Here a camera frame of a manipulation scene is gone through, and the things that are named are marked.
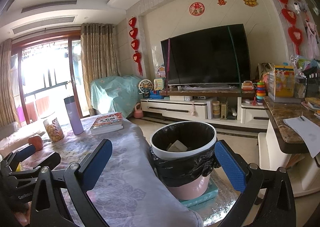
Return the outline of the yellow toy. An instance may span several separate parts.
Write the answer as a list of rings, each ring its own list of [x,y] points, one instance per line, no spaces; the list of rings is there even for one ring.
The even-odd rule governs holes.
[[[15,171],[16,171],[16,172],[21,172],[21,171],[22,171],[22,165],[21,165],[21,163],[18,164],[18,166],[17,166],[17,168],[16,168]]]

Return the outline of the floral purple tablecloth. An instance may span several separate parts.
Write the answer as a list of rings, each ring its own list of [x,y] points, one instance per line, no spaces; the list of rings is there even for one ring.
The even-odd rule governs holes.
[[[112,142],[113,151],[93,190],[91,201],[109,226],[202,226],[200,215],[182,205],[156,177],[149,163],[149,144],[136,124],[123,120],[123,129],[92,135],[95,116],[82,119],[83,133],[74,135],[63,125],[63,140],[44,137],[43,149],[22,163],[29,170],[52,152],[61,156],[58,169],[80,162],[103,139]]]

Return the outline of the red apple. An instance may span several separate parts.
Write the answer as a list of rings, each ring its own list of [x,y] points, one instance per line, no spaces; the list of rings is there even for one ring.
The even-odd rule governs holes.
[[[33,145],[36,151],[40,151],[43,149],[43,140],[38,134],[29,137],[28,144]]]

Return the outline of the marble side counter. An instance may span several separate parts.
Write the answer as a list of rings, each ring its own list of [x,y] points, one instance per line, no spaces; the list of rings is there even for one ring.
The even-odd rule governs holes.
[[[302,104],[274,103],[269,96],[264,97],[263,106],[276,134],[280,150],[286,154],[308,153],[309,150],[300,135],[287,126],[283,120],[304,115],[319,126],[319,119],[313,115],[313,112]]]

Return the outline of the clear snack jar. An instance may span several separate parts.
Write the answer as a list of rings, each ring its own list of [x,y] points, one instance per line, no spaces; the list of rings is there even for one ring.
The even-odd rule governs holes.
[[[43,124],[46,129],[46,132],[48,133],[49,139],[52,142],[58,142],[64,138],[62,128],[61,128],[57,118],[54,118],[51,121],[46,119],[43,122]]]

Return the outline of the white tissue pack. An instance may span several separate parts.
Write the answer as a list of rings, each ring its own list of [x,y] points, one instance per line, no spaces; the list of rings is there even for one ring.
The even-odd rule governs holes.
[[[167,148],[167,152],[186,152],[187,150],[188,148],[179,140],[175,141],[173,144],[170,144]]]

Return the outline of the left beige curtain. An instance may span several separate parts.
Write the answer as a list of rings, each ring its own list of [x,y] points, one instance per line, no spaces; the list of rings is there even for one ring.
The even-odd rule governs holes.
[[[11,39],[1,43],[1,74],[0,74],[0,121],[1,127],[7,126],[12,122],[18,122],[18,115],[15,107],[14,96],[11,85]]]

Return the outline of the beige curtain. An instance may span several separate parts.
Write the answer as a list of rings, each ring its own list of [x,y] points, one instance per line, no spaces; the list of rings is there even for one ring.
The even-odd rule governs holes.
[[[11,39],[1,43],[1,74],[0,74],[0,121],[1,127],[7,126],[12,122],[18,122],[18,115],[15,107],[14,96],[11,85]]]
[[[91,104],[91,82],[118,76],[119,68],[111,24],[85,23],[81,25],[81,63],[85,96],[90,115],[95,115]]]

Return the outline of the pink kettlebell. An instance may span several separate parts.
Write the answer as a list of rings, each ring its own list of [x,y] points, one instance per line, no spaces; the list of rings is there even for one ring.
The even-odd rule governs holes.
[[[134,107],[133,116],[136,119],[140,119],[144,116],[141,102],[137,103]]]

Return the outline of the white paper sheet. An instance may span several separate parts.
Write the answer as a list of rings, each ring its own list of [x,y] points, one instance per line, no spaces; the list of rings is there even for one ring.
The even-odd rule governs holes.
[[[320,152],[320,129],[319,126],[301,115],[295,118],[283,119],[287,126],[291,127],[305,142],[312,158]]]

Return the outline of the toy ferris wheel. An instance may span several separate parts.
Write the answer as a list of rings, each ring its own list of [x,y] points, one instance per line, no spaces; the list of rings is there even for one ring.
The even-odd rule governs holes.
[[[153,90],[153,83],[149,79],[143,79],[138,84],[139,94],[143,95],[146,99],[149,97],[150,92]]]

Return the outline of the toy telephone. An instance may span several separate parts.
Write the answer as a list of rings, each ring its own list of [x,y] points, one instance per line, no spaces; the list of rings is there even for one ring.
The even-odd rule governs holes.
[[[165,79],[164,78],[156,78],[153,81],[153,88],[155,91],[161,91],[165,88]]]

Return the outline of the large black television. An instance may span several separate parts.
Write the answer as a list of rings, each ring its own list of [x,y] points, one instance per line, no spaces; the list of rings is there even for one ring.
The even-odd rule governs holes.
[[[239,84],[251,79],[243,24],[201,29],[161,41],[170,85]]]

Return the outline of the right beige curtain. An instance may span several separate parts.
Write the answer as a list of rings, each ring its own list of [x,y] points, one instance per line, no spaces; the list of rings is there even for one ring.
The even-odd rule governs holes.
[[[81,25],[81,63],[85,96],[90,115],[95,115],[91,104],[91,82],[118,76],[119,68],[111,24],[85,23]]]

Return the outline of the red hanging heart decoration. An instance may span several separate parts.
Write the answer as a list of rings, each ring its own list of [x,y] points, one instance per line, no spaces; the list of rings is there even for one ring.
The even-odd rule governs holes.
[[[136,27],[136,23],[137,23],[136,17],[132,17],[128,21],[128,25],[130,27],[129,36],[132,39],[130,46],[134,50],[134,54],[133,54],[132,58],[133,58],[133,61],[137,64],[137,69],[138,69],[139,75],[143,76],[143,68],[142,68],[142,64],[141,64],[142,55],[138,51],[139,46],[140,46],[140,41],[137,38],[138,28]]]

